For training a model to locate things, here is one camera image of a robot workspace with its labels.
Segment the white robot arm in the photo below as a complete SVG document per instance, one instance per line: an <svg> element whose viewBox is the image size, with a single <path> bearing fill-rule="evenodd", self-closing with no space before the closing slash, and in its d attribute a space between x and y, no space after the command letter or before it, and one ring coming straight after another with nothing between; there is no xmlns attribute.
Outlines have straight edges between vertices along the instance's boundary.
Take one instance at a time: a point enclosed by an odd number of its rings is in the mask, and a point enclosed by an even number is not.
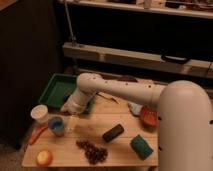
<svg viewBox="0 0 213 171"><path fill-rule="evenodd" d="M148 85L83 73L61 110L80 114L98 92L158 111L159 171L213 171L213 106L202 87L184 80Z"/></svg>

